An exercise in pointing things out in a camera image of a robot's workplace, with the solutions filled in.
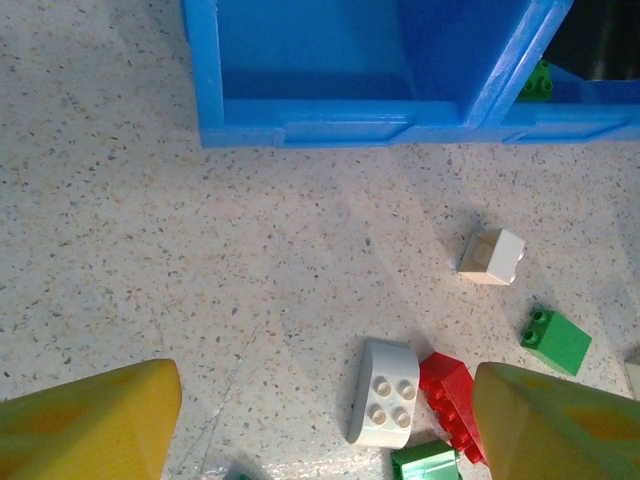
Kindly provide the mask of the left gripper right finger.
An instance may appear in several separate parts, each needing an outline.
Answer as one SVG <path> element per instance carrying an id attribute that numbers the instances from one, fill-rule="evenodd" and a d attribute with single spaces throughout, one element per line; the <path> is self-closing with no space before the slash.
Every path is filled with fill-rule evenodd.
<path id="1" fill-rule="evenodd" d="M 492 480 L 640 480 L 640 402 L 497 362 L 473 413 Z"/>

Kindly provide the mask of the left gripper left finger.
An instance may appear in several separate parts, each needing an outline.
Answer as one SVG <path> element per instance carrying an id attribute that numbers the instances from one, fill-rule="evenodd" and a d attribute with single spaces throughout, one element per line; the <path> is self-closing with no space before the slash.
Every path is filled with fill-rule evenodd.
<path id="1" fill-rule="evenodd" d="M 0 402 L 0 480 L 160 480 L 180 409 L 171 359 Z"/>

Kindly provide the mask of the green lego brick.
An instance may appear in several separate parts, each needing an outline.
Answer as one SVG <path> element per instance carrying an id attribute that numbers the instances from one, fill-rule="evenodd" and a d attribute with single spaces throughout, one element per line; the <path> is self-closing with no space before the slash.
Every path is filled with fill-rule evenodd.
<path id="1" fill-rule="evenodd" d="M 530 74 L 516 101 L 519 103 L 542 103 L 552 96 L 553 82 L 550 74 L 550 63 L 541 59 Z"/>
<path id="2" fill-rule="evenodd" d="M 463 480 L 459 453 L 442 440 L 434 440 L 390 454 L 393 480 Z"/>
<path id="3" fill-rule="evenodd" d="M 576 376 L 592 337 L 557 311 L 536 309 L 530 317 L 520 345 L 556 372 Z"/>

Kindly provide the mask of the long red lego brick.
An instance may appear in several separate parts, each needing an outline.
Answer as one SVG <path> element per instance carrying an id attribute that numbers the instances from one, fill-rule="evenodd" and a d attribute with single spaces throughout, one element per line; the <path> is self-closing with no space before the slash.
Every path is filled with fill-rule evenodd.
<path id="1" fill-rule="evenodd" d="M 487 465 L 472 410 L 473 379 L 466 365 L 439 352 L 420 364 L 419 388 L 453 448 L 472 464 Z"/>

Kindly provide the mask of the curved white lego brick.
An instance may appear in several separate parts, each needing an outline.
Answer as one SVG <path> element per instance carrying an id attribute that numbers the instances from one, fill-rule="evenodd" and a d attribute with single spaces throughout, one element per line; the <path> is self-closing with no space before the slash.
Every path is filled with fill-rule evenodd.
<path id="1" fill-rule="evenodd" d="M 347 441 L 403 448 L 410 437 L 419 393 L 419 362 L 406 343 L 364 343 Z"/>

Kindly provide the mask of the small white lego brick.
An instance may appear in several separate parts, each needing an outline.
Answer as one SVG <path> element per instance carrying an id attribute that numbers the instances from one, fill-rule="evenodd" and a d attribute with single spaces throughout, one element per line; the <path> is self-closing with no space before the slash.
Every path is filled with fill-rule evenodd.
<path id="1" fill-rule="evenodd" d="M 524 247 L 525 241 L 506 229 L 474 232 L 457 273 L 477 284 L 511 285 Z"/>

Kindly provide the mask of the blue three-compartment bin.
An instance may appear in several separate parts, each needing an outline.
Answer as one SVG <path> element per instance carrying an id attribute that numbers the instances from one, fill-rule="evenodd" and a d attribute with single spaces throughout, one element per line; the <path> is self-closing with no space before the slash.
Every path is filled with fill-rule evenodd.
<path id="1" fill-rule="evenodd" d="M 640 80 L 516 101 L 573 0 L 180 3 L 206 148 L 640 140 Z"/>

